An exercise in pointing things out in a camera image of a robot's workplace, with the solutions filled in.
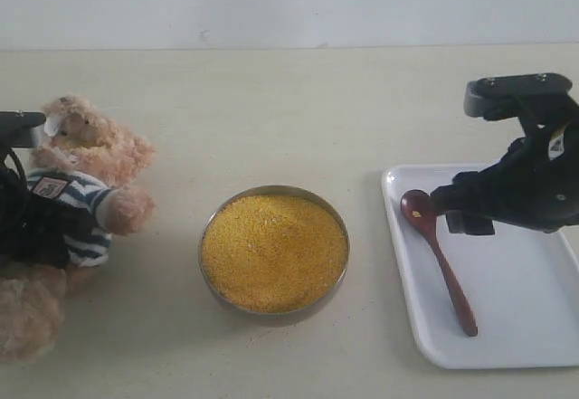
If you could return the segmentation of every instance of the white wall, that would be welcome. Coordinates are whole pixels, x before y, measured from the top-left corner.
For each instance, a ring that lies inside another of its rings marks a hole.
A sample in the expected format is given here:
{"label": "white wall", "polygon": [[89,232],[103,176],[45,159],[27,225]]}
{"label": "white wall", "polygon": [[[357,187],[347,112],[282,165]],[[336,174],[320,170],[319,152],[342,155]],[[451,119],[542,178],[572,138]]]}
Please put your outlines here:
{"label": "white wall", "polygon": [[579,0],[0,0],[0,49],[579,42]]}

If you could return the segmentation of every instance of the spoon handle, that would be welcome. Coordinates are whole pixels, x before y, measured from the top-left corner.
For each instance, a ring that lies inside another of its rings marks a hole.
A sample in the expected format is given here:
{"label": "spoon handle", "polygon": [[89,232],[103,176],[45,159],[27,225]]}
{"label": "spoon handle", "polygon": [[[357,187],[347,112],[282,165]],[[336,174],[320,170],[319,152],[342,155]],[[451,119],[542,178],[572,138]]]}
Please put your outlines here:
{"label": "spoon handle", "polygon": [[469,337],[475,337],[479,333],[479,328],[477,327],[477,321],[474,318],[474,313],[470,307],[469,301],[466,295],[462,291],[462,287],[459,284],[454,272],[444,253],[442,253],[441,246],[436,238],[429,237],[428,243],[432,247],[432,251],[436,256],[436,260],[441,267],[442,277],[446,281],[446,287],[448,288],[449,295],[451,296],[452,305],[459,319],[460,326],[462,330]]}

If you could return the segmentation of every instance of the yellow grain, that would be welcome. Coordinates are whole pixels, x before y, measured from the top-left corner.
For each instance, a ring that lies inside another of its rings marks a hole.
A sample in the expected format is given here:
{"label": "yellow grain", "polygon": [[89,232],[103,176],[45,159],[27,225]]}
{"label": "yellow grain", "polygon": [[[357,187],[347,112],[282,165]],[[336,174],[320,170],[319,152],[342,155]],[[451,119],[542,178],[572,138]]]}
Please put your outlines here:
{"label": "yellow grain", "polygon": [[339,279],[346,236],[320,206],[289,195],[255,195],[217,214],[202,244],[209,281],[233,304],[260,313],[303,308]]}

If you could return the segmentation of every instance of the teddy bear head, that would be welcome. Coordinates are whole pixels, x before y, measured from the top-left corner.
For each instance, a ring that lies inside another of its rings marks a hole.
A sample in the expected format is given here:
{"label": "teddy bear head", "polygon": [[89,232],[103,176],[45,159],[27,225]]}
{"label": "teddy bear head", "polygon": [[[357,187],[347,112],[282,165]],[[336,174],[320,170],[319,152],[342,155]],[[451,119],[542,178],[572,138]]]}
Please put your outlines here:
{"label": "teddy bear head", "polygon": [[34,167],[76,170],[119,187],[131,183],[155,158],[146,138],[100,113],[82,96],[55,99],[43,113],[41,144],[31,153]]}

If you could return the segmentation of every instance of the robotic hand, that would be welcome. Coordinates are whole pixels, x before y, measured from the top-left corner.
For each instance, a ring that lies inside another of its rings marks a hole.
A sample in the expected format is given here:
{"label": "robotic hand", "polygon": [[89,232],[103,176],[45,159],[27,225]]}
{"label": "robotic hand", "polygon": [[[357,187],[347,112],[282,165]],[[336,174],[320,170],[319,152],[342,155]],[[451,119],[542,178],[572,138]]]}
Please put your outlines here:
{"label": "robotic hand", "polygon": [[[88,211],[31,193],[14,148],[33,148],[45,122],[41,112],[0,112],[0,267],[10,261],[64,269],[64,234],[90,232]],[[6,165],[10,157],[15,171]]]}
{"label": "robotic hand", "polygon": [[571,88],[553,73],[469,82],[468,116],[516,117],[525,136],[497,164],[458,173],[431,193],[451,233],[491,235],[493,221],[546,233],[579,224],[579,106]]}

